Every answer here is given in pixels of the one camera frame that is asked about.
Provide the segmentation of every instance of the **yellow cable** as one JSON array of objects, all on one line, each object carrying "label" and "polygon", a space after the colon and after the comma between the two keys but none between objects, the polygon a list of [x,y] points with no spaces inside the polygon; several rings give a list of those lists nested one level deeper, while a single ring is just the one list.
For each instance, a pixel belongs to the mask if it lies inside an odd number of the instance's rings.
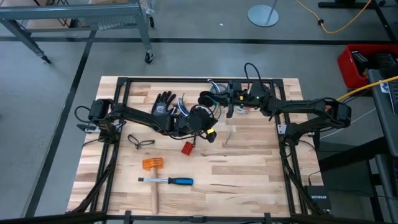
[{"label": "yellow cable", "polygon": [[349,92],[349,93],[337,98],[336,100],[341,101],[344,98],[346,98],[347,96],[350,96],[350,95],[352,95],[354,93],[357,93],[357,92],[359,92],[361,90],[364,90],[364,89],[367,89],[367,88],[371,88],[371,87],[374,87],[374,86],[382,84],[382,83],[391,82],[391,81],[394,81],[394,80],[398,80],[398,76],[392,77],[392,78],[388,78],[388,79],[385,79],[385,80],[381,80],[381,81],[378,81],[378,82],[375,82],[375,83],[372,83],[372,84],[368,84],[366,86],[362,86],[361,88],[357,88],[356,90],[353,90],[353,91],[351,91],[351,92]]},{"label": "yellow cable", "polygon": [[[296,1],[297,1],[297,3],[299,3],[304,9],[308,10],[309,12],[311,12],[311,13],[318,19],[318,21],[321,20],[321,19],[319,18],[319,16],[318,16],[315,12],[313,12],[311,9],[307,8],[306,6],[304,6],[299,0],[296,0]],[[323,23],[321,23],[322,29],[323,29],[326,33],[328,33],[328,34],[336,34],[336,33],[340,32],[340,31],[343,31],[345,28],[347,28],[349,25],[351,25],[351,24],[362,14],[363,11],[365,11],[365,9],[367,8],[367,6],[368,6],[371,2],[372,2],[372,0],[369,0],[368,3],[366,3],[366,5],[362,8],[362,10],[361,10],[351,21],[349,21],[349,22],[348,22],[345,26],[343,26],[342,28],[340,28],[340,29],[338,29],[338,30],[336,30],[336,31],[328,31],[328,30],[326,30],[326,28],[325,28],[325,26],[323,25]]]}]

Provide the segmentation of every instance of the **red block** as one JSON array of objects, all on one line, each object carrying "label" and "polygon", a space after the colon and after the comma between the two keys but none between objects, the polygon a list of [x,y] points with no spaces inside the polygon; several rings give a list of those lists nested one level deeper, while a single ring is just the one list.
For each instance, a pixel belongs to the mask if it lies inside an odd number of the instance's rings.
[{"label": "red block", "polygon": [[185,145],[184,145],[184,147],[182,147],[181,152],[182,152],[183,154],[189,156],[189,155],[191,154],[191,152],[192,152],[192,149],[193,149],[194,147],[195,147],[195,146],[194,146],[192,143],[186,142]]}]

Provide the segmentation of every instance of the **concrete floor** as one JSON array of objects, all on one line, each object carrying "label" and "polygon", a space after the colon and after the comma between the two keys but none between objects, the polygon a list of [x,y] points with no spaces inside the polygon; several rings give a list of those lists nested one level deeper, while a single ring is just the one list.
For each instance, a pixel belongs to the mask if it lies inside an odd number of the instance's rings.
[{"label": "concrete floor", "polygon": [[[327,35],[316,19],[295,1],[279,1],[280,21],[269,28],[252,25],[247,10],[271,0],[161,0],[155,5],[156,30],[151,37],[231,39],[388,40],[374,11],[365,11],[344,32]],[[328,29],[335,30],[358,10],[318,9],[316,1],[302,1],[322,15]],[[384,7],[398,36],[394,1]],[[11,36],[0,27],[0,36]],[[34,36],[83,36],[87,32],[38,33]],[[107,30],[97,37],[136,37],[135,30]],[[20,42],[0,42],[0,219],[20,217],[49,146],[56,121],[82,55],[85,43],[40,42],[53,65],[43,64]],[[336,58],[344,46],[254,44],[153,44],[155,59],[144,63],[142,44],[95,43],[91,50],[72,108],[91,105],[103,75],[219,76],[242,77],[246,62],[255,64],[263,77],[297,77],[305,99],[339,97],[346,88]],[[350,103],[353,118],[374,108],[373,99]],[[364,122],[323,140],[359,145],[382,135],[377,113]],[[36,215],[60,214],[66,209],[81,145],[85,135],[70,114]],[[363,190],[363,164],[323,174],[332,189]],[[367,197],[330,192],[333,213],[338,217],[372,220]]]}]

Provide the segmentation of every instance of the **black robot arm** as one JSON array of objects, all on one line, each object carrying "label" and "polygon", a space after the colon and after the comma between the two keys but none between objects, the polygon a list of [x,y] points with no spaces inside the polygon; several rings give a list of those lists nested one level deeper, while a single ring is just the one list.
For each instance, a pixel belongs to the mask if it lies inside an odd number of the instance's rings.
[{"label": "black robot arm", "polygon": [[221,93],[203,91],[198,102],[212,106],[213,102],[228,107],[227,118],[231,118],[234,106],[259,109],[270,120],[281,113],[308,113],[318,117],[297,124],[280,125],[279,134],[284,142],[297,145],[305,133],[319,131],[323,128],[347,128],[351,124],[351,108],[333,98],[317,100],[282,101],[277,99],[270,89],[260,82],[254,82],[250,90],[242,90],[241,82],[229,81],[228,87]]},{"label": "black robot arm", "polygon": [[156,116],[124,106],[121,103],[114,103],[110,99],[100,99],[93,102],[88,119],[99,127],[99,140],[104,142],[118,140],[118,128],[113,125],[113,121],[117,119],[125,119],[148,126],[154,131],[174,139],[197,135],[213,142],[216,137],[216,132],[212,130],[212,127],[217,120],[201,106],[194,106],[188,116],[175,113]]}]

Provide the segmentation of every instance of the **metal cart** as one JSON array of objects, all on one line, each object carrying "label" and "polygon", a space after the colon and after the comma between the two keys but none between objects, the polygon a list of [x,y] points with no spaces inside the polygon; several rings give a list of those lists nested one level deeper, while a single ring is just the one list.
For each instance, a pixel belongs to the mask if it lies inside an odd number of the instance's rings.
[{"label": "metal cart", "polygon": [[[147,27],[153,28],[155,24],[153,17],[142,11],[138,0],[129,0],[127,3],[80,5],[69,5],[67,0],[33,1],[36,6],[0,7],[0,23],[43,61],[51,63],[31,37],[33,32],[136,28],[139,29],[146,50],[145,62],[152,62],[154,55]],[[30,21],[58,22],[56,27],[31,29]]]}]

